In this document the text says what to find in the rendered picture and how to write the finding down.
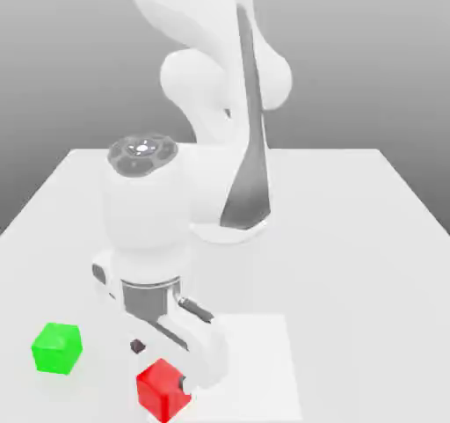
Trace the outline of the small green cube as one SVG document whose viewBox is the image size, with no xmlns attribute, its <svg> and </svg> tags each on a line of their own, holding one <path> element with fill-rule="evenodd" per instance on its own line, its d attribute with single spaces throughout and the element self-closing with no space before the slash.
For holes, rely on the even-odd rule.
<svg viewBox="0 0 450 423">
<path fill-rule="evenodd" d="M 35 338 L 31 349 L 39 372 L 67 376 L 83 351 L 79 327 L 49 322 Z"/>
</svg>

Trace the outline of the small red cube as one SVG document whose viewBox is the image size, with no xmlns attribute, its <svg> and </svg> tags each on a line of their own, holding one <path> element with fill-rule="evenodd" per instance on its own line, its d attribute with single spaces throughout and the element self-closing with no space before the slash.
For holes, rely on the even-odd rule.
<svg viewBox="0 0 450 423">
<path fill-rule="evenodd" d="M 185 377 L 164 359 L 158 359 L 136 377 L 139 404 L 159 423 L 168 423 L 191 401 L 182 390 Z"/>
</svg>

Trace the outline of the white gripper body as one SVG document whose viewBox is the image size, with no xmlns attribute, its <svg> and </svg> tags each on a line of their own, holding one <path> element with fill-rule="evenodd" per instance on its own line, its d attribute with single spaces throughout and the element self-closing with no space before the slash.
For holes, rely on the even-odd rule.
<svg viewBox="0 0 450 423">
<path fill-rule="evenodd" d="M 229 346 L 217 322 L 206 323 L 184 310 L 174 310 L 151 325 L 130 314 L 123 323 L 131 339 L 145 349 L 138 362 L 150 364 L 163 359 L 186 377 L 192 388 L 209 389 L 229 371 Z"/>
</svg>

